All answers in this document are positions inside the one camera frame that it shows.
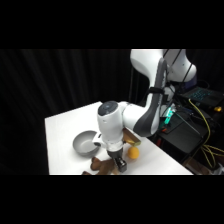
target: green light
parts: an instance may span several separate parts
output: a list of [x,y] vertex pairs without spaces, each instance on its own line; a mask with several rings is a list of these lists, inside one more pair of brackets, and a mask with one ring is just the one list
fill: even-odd
[[170,107],[168,112],[167,112],[167,115],[166,115],[167,118],[165,120],[165,124],[169,124],[172,115],[173,115],[173,111],[171,110],[171,107]]

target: bowl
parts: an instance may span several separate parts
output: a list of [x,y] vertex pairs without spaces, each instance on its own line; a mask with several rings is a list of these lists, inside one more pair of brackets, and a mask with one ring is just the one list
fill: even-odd
[[73,148],[80,156],[95,157],[100,149],[99,146],[95,146],[92,142],[96,134],[97,132],[95,131],[85,131],[74,139]]

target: orange object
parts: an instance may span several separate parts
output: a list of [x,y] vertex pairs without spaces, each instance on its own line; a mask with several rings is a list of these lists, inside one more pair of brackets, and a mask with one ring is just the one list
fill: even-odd
[[140,152],[137,147],[131,147],[128,150],[128,157],[130,159],[137,159],[139,157],[139,155],[140,155]]

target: yellow cable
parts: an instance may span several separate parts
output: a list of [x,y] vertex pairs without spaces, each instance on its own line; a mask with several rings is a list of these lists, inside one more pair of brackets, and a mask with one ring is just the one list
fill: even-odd
[[211,130],[210,130],[210,127],[209,127],[208,122],[207,122],[207,120],[205,119],[204,115],[202,114],[202,112],[201,112],[201,111],[200,111],[200,110],[199,110],[199,109],[198,109],[198,108],[191,102],[190,99],[189,99],[189,102],[190,102],[190,104],[191,104],[191,105],[198,111],[198,113],[202,116],[202,118],[204,119],[204,121],[205,121],[205,123],[206,123],[206,125],[207,125],[207,128],[208,128],[208,137],[207,137],[206,141],[204,142],[204,144],[202,145],[201,149],[202,149],[202,152],[203,152],[204,155],[205,155],[206,160],[208,161],[208,164],[210,165],[211,168],[213,168],[212,165],[211,165],[211,163],[210,163],[210,161],[209,161],[209,159],[208,159],[208,157],[207,157],[207,155],[206,155],[206,153],[205,153],[205,150],[204,150],[204,148],[203,148],[203,147],[205,147],[205,148],[209,151],[209,153],[211,154],[212,159],[213,159],[213,162],[214,162],[214,167],[215,167],[215,165],[216,165],[215,157],[214,157],[212,151],[209,149],[209,147],[207,147],[207,146],[205,145],[205,144],[208,142],[208,140],[210,139],[210,136],[211,136]]
[[215,167],[215,166],[216,166],[216,161],[215,161],[215,157],[214,157],[212,151],[211,151],[206,145],[203,145],[203,146],[202,146],[202,149],[203,149],[204,151],[205,151],[205,149],[207,149],[208,152],[211,154],[212,159],[213,159],[213,162],[214,162],[214,167]]
[[215,147],[210,146],[210,145],[206,145],[206,146],[207,146],[207,147],[209,147],[209,148],[212,148],[212,149],[215,149],[215,150],[218,150],[218,151],[220,151],[220,152],[223,152],[223,153],[224,153],[224,151],[223,151],[223,150],[221,150],[221,149],[215,148]]
[[204,152],[204,149],[202,149],[202,152],[204,153],[205,158],[207,159],[209,166],[212,168],[212,164],[210,163],[210,161],[209,161],[209,159],[208,159],[206,153]]
[[208,125],[208,122],[206,121],[206,119],[205,119],[205,117],[204,117],[204,115],[202,114],[202,112],[191,102],[191,100],[189,99],[189,102],[190,102],[190,104],[198,111],[198,113],[199,114],[201,114],[201,116],[203,117],[203,119],[204,119],[204,121],[205,121],[205,123],[206,123],[206,125],[207,125],[207,127],[208,127],[208,138],[206,139],[206,141],[204,142],[204,144],[203,145],[205,145],[207,142],[208,142],[208,140],[210,139],[210,136],[211,136],[211,131],[210,131],[210,127],[209,127],[209,125]]
[[224,156],[224,155],[221,155],[221,154],[216,154],[216,153],[214,153],[214,152],[212,152],[212,154],[213,155],[215,155],[215,156]]

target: brown object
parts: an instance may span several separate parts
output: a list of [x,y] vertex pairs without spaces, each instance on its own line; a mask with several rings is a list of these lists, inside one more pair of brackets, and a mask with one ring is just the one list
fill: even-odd
[[[112,159],[110,160],[105,160],[105,161],[100,161],[96,157],[92,158],[92,164],[90,166],[91,170],[93,171],[98,171],[99,172],[96,174],[97,176],[100,175],[111,175],[113,173],[114,175],[118,175],[119,172],[117,171],[117,168],[114,164],[114,161]],[[86,171],[82,173],[83,176],[89,176],[92,175]]]
[[133,147],[141,145],[141,141],[134,134],[132,134],[128,129],[124,128],[123,133],[124,133],[123,140],[126,143],[130,144]]

